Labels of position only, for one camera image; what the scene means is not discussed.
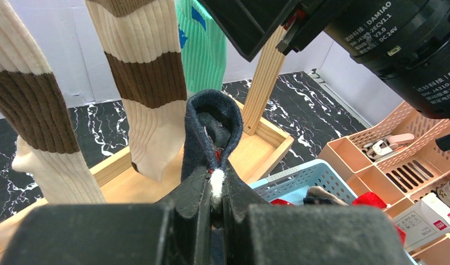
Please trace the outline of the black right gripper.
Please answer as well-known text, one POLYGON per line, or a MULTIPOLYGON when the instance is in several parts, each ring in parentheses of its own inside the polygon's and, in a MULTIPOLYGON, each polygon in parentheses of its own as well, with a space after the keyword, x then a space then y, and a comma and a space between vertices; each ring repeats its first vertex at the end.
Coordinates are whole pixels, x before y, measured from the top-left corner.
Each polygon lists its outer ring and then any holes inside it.
POLYGON ((200 0, 242 58, 251 62, 281 25, 276 49, 304 50, 353 2, 350 0, 200 0))

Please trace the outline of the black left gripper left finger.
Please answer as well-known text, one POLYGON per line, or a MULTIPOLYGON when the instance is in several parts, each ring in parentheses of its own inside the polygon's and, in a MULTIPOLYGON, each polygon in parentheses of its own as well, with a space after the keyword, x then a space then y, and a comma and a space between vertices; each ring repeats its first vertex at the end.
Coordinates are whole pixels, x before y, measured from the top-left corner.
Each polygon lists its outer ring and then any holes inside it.
POLYGON ((209 178, 200 166, 153 204, 36 208, 1 264, 209 264, 209 178))

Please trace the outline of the mint green patterned sock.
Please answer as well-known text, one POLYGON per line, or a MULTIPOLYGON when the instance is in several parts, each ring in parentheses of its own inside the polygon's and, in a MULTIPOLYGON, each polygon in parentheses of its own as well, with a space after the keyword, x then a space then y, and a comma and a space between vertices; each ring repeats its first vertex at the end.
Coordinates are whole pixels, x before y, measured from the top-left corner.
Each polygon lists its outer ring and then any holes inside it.
POLYGON ((187 96, 220 90, 227 64, 227 38, 198 1, 176 1, 187 96))

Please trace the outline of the dark navy sock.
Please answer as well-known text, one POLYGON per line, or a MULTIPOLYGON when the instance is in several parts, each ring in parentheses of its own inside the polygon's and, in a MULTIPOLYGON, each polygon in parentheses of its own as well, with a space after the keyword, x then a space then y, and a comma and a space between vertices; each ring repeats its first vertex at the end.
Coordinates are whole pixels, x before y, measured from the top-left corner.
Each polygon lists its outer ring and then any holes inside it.
POLYGON ((211 215, 220 217, 227 163, 242 136, 239 107, 221 91, 198 92, 186 104, 184 128, 181 180, 185 181, 195 169, 204 166, 211 185, 211 215))

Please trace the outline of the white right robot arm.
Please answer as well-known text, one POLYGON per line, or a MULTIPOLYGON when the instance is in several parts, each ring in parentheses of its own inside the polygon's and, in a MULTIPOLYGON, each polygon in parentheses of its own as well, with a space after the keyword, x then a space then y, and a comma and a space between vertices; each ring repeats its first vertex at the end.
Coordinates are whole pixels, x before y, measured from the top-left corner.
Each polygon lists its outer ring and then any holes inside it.
MULTIPOLYGON (((430 119, 450 121, 450 1, 202 1, 237 52, 255 58, 280 26, 277 50, 306 48, 321 32, 430 119)), ((450 150, 450 134, 436 139, 450 150)))

